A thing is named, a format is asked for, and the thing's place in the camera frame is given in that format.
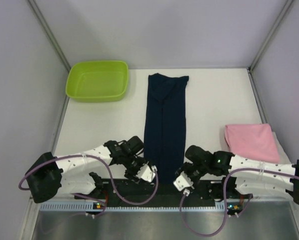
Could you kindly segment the navy blue t shirt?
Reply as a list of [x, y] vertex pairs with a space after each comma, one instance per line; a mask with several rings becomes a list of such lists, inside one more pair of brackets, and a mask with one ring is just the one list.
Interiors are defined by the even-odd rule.
[[184, 163], [188, 76], [148, 76], [144, 157], [157, 167], [161, 184], [172, 184]]

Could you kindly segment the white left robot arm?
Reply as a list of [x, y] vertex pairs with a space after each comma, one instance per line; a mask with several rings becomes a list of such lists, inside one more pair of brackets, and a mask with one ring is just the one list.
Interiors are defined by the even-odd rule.
[[129, 140], [109, 140], [91, 150], [67, 156], [42, 154], [26, 172], [26, 181], [35, 203], [44, 203], [55, 196], [69, 194], [98, 198], [103, 183], [97, 173], [102, 167], [122, 165], [124, 177], [139, 183], [151, 183], [157, 168], [140, 153], [144, 143], [138, 136]]

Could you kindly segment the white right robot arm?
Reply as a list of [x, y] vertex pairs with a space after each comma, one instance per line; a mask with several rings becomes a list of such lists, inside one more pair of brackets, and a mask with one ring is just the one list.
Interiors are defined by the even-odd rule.
[[222, 180], [206, 185], [202, 191], [206, 199], [273, 196], [299, 205], [299, 160], [295, 164], [269, 163], [222, 150], [211, 153], [196, 145], [186, 150], [185, 157], [188, 161], [173, 181], [185, 195], [198, 189], [201, 178], [209, 174]]

